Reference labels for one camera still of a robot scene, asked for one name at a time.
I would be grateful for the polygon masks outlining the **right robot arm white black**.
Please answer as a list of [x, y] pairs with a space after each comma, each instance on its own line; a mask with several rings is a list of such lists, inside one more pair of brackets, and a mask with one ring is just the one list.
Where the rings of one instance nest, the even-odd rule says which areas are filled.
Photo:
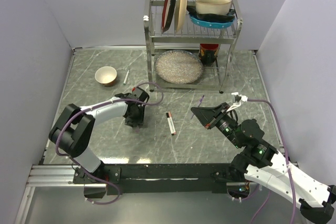
[[192, 107], [192, 113], [206, 129], [217, 128], [242, 151], [230, 164], [235, 181], [244, 178], [256, 182], [293, 203], [312, 223], [328, 223], [334, 213], [335, 186], [313, 179], [289, 162], [274, 146], [266, 142], [256, 119], [241, 123], [227, 103], [217, 107]]

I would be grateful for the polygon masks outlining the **white pen orange cap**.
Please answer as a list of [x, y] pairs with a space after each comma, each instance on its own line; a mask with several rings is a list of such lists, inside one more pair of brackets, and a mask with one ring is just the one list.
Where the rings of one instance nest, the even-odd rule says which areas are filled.
[[174, 122], [172, 119], [172, 114], [171, 112], [168, 112], [168, 114], [169, 114], [169, 119], [170, 119], [170, 124], [171, 124], [171, 134], [176, 135], [176, 129], [175, 129]]

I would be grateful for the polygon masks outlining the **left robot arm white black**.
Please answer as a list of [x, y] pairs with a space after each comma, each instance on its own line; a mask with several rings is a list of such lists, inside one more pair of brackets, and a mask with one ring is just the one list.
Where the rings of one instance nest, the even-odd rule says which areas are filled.
[[107, 179], [104, 163], [89, 148], [94, 126], [113, 118], [125, 118], [125, 125], [143, 125], [145, 103], [149, 94], [141, 88], [130, 93], [119, 93], [111, 99], [92, 106], [67, 105], [49, 132], [48, 138], [85, 170], [93, 183]]

